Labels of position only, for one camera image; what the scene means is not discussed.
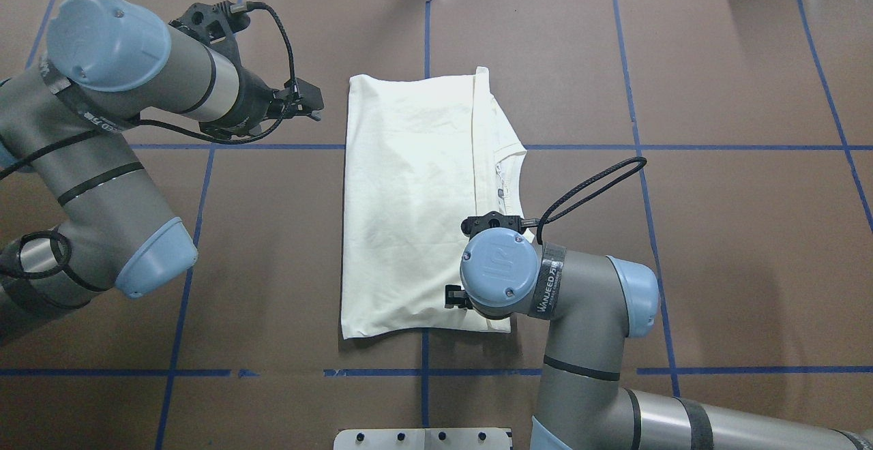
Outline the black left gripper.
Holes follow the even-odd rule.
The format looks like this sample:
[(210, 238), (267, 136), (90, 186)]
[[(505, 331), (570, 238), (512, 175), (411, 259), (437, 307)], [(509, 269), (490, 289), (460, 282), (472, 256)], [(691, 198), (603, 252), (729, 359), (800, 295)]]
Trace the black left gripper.
[(237, 102), (232, 108), (232, 136), (265, 138), (282, 119), (307, 117), (322, 121), (323, 93), (303, 79), (290, 79), (283, 89), (272, 89), (252, 72), (239, 73)]

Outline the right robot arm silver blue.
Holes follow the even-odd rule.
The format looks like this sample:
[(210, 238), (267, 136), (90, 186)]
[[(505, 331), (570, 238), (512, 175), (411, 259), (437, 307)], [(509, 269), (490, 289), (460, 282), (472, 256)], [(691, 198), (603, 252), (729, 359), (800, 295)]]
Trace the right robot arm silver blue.
[(657, 277), (611, 256), (533, 245), (496, 219), (465, 224), (449, 308), (547, 320), (533, 449), (870, 449), (871, 437), (623, 388), (625, 341), (651, 331)]

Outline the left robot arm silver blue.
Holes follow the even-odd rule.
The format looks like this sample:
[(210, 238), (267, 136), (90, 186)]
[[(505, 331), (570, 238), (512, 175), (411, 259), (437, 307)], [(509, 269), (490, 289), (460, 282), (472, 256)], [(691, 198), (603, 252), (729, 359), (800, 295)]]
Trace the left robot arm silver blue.
[(107, 290), (144, 297), (196, 263), (125, 131), (246, 145), (323, 108), (267, 3), (194, 3), (165, 23), (126, 0), (63, 1), (46, 52), (2, 82), (2, 177), (38, 174), (68, 217), (2, 249), (2, 344)]

